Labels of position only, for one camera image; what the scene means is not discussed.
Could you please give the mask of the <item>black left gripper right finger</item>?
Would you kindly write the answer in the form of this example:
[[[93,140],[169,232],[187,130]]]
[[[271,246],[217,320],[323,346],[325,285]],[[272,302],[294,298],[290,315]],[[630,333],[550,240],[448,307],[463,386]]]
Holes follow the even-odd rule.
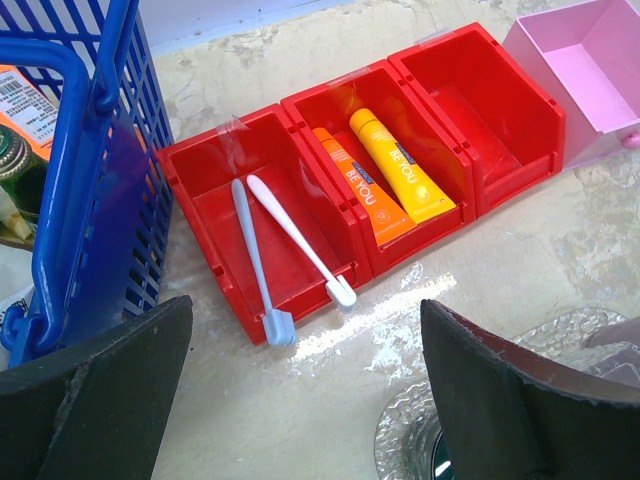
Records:
[[[639,390],[561,365],[447,306],[420,306],[457,479],[636,479]]]

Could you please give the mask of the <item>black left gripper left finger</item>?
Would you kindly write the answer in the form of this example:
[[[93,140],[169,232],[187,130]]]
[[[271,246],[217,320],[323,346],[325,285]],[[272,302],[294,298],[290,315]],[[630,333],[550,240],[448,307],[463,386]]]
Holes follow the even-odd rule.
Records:
[[[174,297],[2,371],[2,478],[150,478],[192,325],[191,298]]]

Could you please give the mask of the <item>orange toothpaste tube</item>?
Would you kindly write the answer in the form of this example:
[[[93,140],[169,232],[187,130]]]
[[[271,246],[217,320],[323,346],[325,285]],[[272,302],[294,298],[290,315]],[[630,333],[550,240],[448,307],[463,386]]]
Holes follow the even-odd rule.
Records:
[[[378,246],[416,227],[416,223],[407,213],[325,128],[315,128],[313,133],[369,215]]]

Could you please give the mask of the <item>yellow toothpaste tube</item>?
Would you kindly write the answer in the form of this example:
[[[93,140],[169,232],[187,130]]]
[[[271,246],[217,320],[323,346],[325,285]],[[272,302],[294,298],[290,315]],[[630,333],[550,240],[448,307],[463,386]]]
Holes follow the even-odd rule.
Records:
[[[355,111],[349,126],[416,224],[456,207],[371,110]]]

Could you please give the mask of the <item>dark green mug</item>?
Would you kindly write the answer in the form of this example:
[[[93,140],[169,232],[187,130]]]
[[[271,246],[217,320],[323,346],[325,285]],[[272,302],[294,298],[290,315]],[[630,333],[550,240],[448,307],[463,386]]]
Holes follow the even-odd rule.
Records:
[[[431,454],[431,478],[434,480],[453,480],[454,472],[443,433],[438,432]]]

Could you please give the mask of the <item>grey-purple mug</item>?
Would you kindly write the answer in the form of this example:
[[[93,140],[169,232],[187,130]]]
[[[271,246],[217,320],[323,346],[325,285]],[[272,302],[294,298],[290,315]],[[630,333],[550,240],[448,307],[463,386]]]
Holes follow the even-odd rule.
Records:
[[[597,331],[587,342],[596,361],[585,372],[614,383],[639,387],[639,318]]]

